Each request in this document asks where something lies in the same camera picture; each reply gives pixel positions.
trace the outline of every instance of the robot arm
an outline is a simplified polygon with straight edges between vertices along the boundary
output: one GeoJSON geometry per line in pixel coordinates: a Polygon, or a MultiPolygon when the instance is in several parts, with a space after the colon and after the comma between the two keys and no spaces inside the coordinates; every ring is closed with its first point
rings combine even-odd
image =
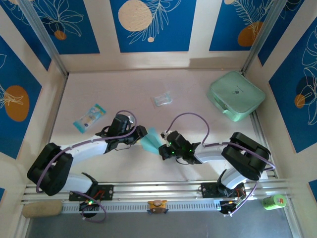
{"type": "MultiPolygon", "coordinates": [[[[129,117],[117,114],[111,126],[106,126],[101,132],[89,138],[89,140],[93,141],[95,139],[125,135],[132,130],[133,127],[131,127],[129,117]]],[[[67,153],[62,153],[56,160],[56,163],[45,174],[40,188],[49,196],[53,196],[60,191],[79,191],[94,195],[97,191],[98,182],[85,173],[82,175],[69,173],[71,167],[93,156],[108,153],[115,149],[119,143],[134,145],[145,135],[147,135],[145,127],[138,125],[128,137],[84,143],[82,146],[71,149],[67,153]]],[[[67,147],[72,147],[72,145],[57,146],[54,143],[47,144],[29,169],[27,177],[36,184],[52,158],[67,147]]]]}
{"type": "Polygon", "coordinates": [[[201,143],[190,143],[177,131],[163,132],[162,138],[166,144],[159,148],[159,154],[163,160],[170,158],[183,158],[189,164],[202,164],[212,160],[226,159],[233,167],[225,170],[220,175],[215,186],[214,194],[230,197],[237,186],[240,186],[246,179],[258,181],[266,166],[266,162],[260,160],[261,156],[266,160],[270,157],[268,149],[248,138],[242,133],[236,132],[230,142],[222,143],[227,145],[222,151],[219,143],[203,146],[201,143]]]}

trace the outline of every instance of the white table surface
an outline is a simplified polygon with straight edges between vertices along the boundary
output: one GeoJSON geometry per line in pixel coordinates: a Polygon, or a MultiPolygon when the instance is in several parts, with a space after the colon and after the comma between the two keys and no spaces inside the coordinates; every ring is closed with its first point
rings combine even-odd
{"type": "MultiPolygon", "coordinates": [[[[211,132],[206,142],[228,141],[236,131],[255,140],[250,117],[232,122],[206,97],[209,85],[225,73],[227,71],[185,69],[71,73],[51,142],[63,145],[85,140],[110,125],[119,110],[132,111],[138,124],[153,126],[158,133],[166,130],[178,114],[195,112],[210,125],[211,132]],[[151,97],[165,92],[170,92],[173,102],[154,106],[151,97]],[[106,114],[81,134],[73,123],[96,103],[106,110],[106,114]]],[[[172,130],[178,130],[191,143],[201,142],[207,132],[204,122],[192,115],[180,117],[172,130]]],[[[230,166],[226,161],[188,166],[175,160],[163,161],[159,155],[143,150],[138,142],[130,149],[111,151],[83,161],[71,171],[86,172],[102,182],[177,181],[218,179],[230,166]]]]}

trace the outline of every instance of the cyan plastic piece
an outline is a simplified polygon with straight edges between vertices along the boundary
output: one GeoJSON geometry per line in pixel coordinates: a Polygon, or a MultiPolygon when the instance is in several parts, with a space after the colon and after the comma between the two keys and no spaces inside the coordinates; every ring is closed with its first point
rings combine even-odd
{"type": "Polygon", "coordinates": [[[144,150],[159,155],[159,147],[163,145],[161,138],[154,127],[150,127],[148,134],[140,142],[144,150]]]}

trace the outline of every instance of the yellow object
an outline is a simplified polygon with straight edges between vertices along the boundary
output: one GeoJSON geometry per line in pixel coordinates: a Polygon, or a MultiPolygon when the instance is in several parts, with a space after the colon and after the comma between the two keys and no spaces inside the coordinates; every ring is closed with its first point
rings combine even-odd
{"type": "Polygon", "coordinates": [[[61,213],[63,203],[61,201],[34,202],[26,204],[22,209],[25,218],[51,217],[61,213]]]}
{"type": "Polygon", "coordinates": [[[60,41],[63,41],[63,40],[65,40],[65,39],[67,38],[65,32],[59,31],[59,30],[55,31],[55,32],[54,32],[54,35],[55,35],[55,37],[58,38],[60,41]]]}
{"type": "Polygon", "coordinates": [[[166,200],[149,201],[148,204],[150,205],[151,213],[165,213],[166,212],[166,204],[167,204],[166,200]]]}

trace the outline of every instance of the teal package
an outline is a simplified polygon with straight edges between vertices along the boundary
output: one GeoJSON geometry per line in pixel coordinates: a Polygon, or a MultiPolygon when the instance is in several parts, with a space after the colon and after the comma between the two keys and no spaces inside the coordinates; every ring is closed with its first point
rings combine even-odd
{"type": "Polygon", "coordinates": [[[83,117],[75,121],[73,124],[81,133],[85,133],[85,131],[105,113],[106,111],[102,107],[95,104],[83,117]]]}

